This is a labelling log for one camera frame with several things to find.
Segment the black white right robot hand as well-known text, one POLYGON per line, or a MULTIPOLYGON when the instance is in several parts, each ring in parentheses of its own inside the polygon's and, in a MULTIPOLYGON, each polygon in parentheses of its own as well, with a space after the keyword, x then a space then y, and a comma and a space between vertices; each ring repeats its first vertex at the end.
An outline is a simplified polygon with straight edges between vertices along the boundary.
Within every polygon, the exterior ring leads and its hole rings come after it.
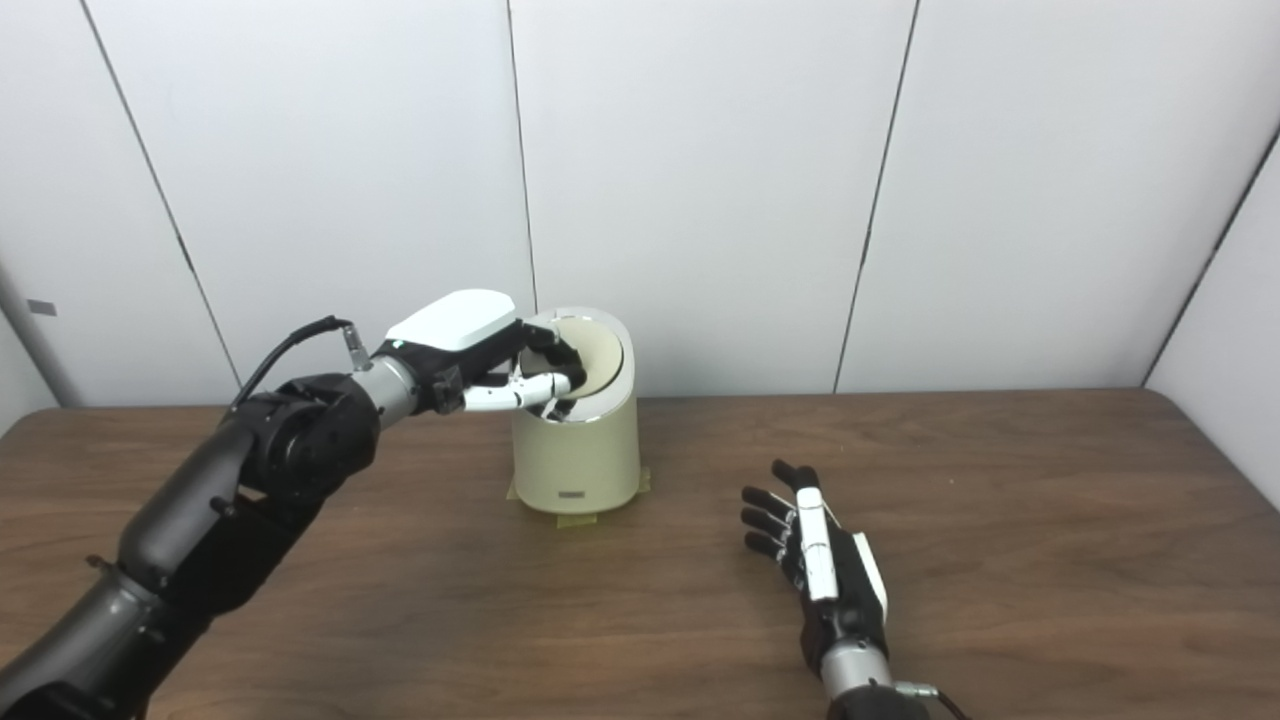
POLYGON ((865 644, 888 657, 884 601, 870 560, 855 533, 829 510, 817 470, 781 459, 771 465, 792 498, 754 486, 741 491, 745 546, 774 562, 797 592, 803 611, 800 647, 805 665, 820 671, 838 644, 865 644))

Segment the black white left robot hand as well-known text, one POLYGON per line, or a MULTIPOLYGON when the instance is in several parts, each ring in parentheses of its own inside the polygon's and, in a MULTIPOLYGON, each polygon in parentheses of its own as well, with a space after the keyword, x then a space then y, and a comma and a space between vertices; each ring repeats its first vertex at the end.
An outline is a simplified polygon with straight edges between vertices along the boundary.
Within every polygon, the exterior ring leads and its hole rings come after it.
POLYGON ((461 290, 393 325, 355 383, 392 424, 424 413, 541 406, 585 386, 579 351, 494 290, 461 290))

